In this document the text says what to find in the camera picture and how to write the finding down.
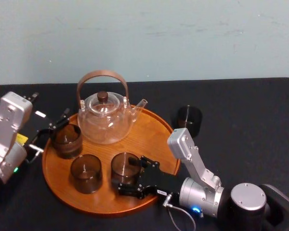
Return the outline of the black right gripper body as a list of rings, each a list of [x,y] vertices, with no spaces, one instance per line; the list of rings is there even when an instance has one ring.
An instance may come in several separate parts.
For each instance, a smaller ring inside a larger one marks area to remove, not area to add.
[[[161,171],[159,167],[148,166],[141,172],[136,183],[136,197],[143,199],[149,194],[171,194],[178,200],[183,181],[175,175]]]

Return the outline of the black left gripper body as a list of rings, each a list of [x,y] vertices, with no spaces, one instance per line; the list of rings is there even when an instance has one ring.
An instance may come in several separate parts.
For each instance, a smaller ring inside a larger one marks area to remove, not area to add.
[[[30,119],[20,129],[19,134],[27,137],[24,144],[26,151],[44,149],[51,132],[49,125],[54,124],[47,116],[42,117],[39,111],[31,114]]]

